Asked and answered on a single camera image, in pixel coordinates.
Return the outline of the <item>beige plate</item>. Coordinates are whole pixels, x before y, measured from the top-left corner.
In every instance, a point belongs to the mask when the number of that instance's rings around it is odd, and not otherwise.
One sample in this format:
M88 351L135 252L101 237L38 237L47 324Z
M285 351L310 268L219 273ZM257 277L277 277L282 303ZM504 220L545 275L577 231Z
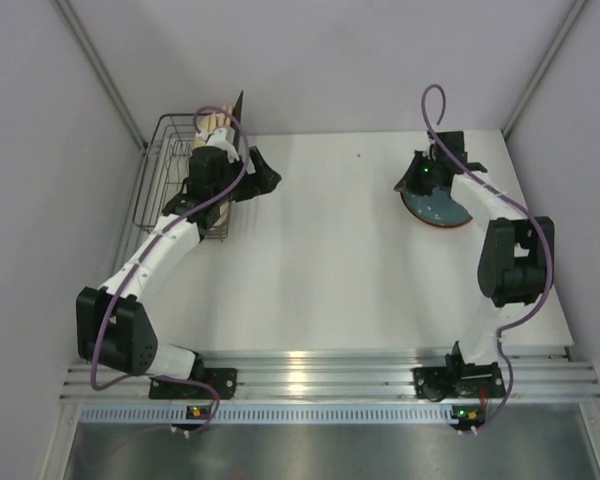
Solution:
M195 118L196 133L191 149L213 146L227 149L231 144L229 118L224 113L209 113Z

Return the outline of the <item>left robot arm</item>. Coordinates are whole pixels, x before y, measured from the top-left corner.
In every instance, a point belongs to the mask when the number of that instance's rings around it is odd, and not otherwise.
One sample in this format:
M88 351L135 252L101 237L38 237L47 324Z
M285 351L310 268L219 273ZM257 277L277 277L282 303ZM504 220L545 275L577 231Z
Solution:
M77 347L81 358L127 376L170 377L185 397L205 388L199 353L161 341L149 317L172 270L195 248L231 202L273 192L281 176L257 147L249 159L232 159L230 147L202 146L188 159L188 175L166 203L148 238L100 287L76 299Z

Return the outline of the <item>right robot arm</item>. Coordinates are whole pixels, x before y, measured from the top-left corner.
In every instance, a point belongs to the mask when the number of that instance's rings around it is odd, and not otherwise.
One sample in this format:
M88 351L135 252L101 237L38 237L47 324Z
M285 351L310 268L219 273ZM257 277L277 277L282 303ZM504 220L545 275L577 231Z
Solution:
M443 229L473 223L483 235L476 269L482 298L457 342L467 361L446 372L449 389L470 396L483 384L473 362L497 360L501 329L539 306L551 290L554 223L531 216L496 187L485 166L469 161L461 131L431 135L394 190L420 221Z

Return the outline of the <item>dark square plate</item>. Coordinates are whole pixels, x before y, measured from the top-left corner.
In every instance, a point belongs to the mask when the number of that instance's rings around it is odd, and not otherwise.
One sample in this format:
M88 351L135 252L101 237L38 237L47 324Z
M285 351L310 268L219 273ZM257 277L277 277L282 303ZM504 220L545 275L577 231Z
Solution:
M231 110L232 120L229 124L232 131L232 145L237 152L241 150L241 141L243 140L243 132L241 127L242 111L243 111L244 91L238 95L233 108Z

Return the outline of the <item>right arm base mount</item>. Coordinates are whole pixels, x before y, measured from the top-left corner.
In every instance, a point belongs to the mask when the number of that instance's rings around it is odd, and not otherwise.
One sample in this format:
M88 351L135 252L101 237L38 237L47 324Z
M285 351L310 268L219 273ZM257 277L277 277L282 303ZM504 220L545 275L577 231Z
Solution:
M418 399L441 402L445 399L503 398L505 394L501 370L496 363L469 365L459 371L447 367L420 367L413 370Z

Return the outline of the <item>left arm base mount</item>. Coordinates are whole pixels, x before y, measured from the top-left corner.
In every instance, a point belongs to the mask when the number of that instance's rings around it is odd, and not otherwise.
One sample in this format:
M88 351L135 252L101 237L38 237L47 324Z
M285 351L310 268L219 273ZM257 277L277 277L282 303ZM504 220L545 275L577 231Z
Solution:
M148 396L152 400L229 400L235 395L237 380L235 368L206 368L198 380L152 379Z

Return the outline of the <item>aluminium rail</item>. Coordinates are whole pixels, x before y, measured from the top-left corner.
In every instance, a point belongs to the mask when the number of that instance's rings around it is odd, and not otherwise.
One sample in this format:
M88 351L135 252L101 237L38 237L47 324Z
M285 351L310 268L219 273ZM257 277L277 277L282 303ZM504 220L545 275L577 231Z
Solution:
M600 399L593 366L572 361L562 348L523 348L509 355L514 369L512 399L518 403L570 403ZM412 402L413 369L440 366L441 350L402 352L220 352L209 367L237 371L238 401L328 400Z

